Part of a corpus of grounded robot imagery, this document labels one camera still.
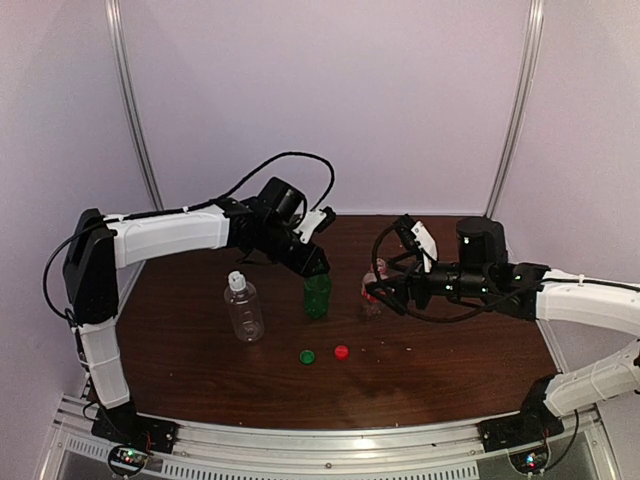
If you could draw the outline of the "green plastic bottle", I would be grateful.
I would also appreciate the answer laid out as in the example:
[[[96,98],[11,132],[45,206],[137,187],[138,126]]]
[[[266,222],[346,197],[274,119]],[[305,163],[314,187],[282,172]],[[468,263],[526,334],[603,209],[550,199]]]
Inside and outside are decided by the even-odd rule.
[[[304,280],[303,308],[311,319],[320,319],[329,311],[332,281],[328,274]]]

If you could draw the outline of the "red label cola bottle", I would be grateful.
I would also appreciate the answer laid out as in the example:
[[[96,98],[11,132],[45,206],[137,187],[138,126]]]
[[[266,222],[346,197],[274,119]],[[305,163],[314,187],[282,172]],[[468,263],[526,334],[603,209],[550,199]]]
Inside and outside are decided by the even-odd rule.
[[[382,279],[388,277],[387,263],[382,258],[377,258],[375,264],[371,264],[369,270],[365,273],[361,281],[361,308],[360,316],[364,321],[374,320],[381,316],[384,304],[372,295],[368,287],[374,285],[377,281],[375,272],[378,272]]]

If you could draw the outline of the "clear bottle white cap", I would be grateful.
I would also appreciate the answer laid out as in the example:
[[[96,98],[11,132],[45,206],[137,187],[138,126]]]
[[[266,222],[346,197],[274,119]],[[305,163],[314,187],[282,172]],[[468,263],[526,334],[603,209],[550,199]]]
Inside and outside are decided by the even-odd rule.
[[[224,300],[235,335],[241,341],[254,343],[265,331],[256,287],[238,270],[229,273],[227,281]]]

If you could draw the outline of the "red bottle cap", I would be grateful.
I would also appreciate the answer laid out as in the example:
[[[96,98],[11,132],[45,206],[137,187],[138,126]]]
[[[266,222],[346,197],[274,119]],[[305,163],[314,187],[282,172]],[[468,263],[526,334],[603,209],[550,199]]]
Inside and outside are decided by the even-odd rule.
[[[339,361],[344,361],[349,358],[349,348],[345,345],[338,345],[334,349],[334,356]]]

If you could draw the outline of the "green bottle cap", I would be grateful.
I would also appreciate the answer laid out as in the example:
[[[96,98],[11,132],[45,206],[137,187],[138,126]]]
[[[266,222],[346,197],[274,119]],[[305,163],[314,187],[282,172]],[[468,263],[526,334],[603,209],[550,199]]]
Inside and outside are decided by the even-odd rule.
[[[312,365],[316,360],[316,355],[312,350],[303,350],[299,354],[299,361],[303,365]]]

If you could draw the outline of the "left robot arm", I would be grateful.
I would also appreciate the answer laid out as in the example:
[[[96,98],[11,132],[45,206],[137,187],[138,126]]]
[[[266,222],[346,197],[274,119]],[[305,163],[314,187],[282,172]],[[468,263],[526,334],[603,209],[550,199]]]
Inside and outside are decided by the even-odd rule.
[[[223,196],[166,212],[104,215],[88,209],[81,214],[63,279],[86,368],[108,409],[104,425],[121,443],[137,442],[144,424],[123,406],[131,394],[115,331],[118,270],[184,252],[237,248],[259,251],[303,278],[326,274],[329,262],[312,237],[334,222],[335,213],[330,207],[313,208],[295,219],[304,203],[299,190],[273,177],[258,195],[244,200]]]

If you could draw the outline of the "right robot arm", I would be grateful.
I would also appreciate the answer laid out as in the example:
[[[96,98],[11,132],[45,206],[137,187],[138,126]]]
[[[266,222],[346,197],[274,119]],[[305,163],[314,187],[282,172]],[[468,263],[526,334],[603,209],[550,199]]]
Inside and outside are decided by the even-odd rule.
[[[430,300],[443,297],[465,305],[468,313],[446,318],[459,323],[484,312],[526,321],[564,321],[639,335],[639,287],[569,274],[544,264],[510,262],[504,227],[484,216],[456,224],[458,259],[439,259],[437,244],[424,224],[408,215],[387,227],[405,249],[387,265],[391,272],[373,272],[365,292],[399,315],[438,324],[428,316]],[[639,342],[569,373],[534,383],[513,419],[519,440],[535,440],[551,424],[584,406],[606,401],[639,388]]]

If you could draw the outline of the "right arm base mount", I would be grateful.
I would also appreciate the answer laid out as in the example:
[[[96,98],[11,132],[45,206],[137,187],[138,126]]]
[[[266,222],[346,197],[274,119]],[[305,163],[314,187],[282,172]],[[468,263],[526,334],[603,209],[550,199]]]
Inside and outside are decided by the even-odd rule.
[[[542,442],[563,433],[564,425],[554,416],[529,411],[484,420],[478,431],[484,451],[489,453]]]

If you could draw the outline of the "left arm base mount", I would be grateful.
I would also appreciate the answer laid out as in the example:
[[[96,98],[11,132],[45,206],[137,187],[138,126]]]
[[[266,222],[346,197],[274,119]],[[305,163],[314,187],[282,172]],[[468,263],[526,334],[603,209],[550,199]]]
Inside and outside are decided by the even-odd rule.
[[[118,433],[106,418],[93,421],[91,434],[112,443],[133,446],[138,450],[171,454],[177,439],[178,424],[168,420],[140,417],[129,434]]]

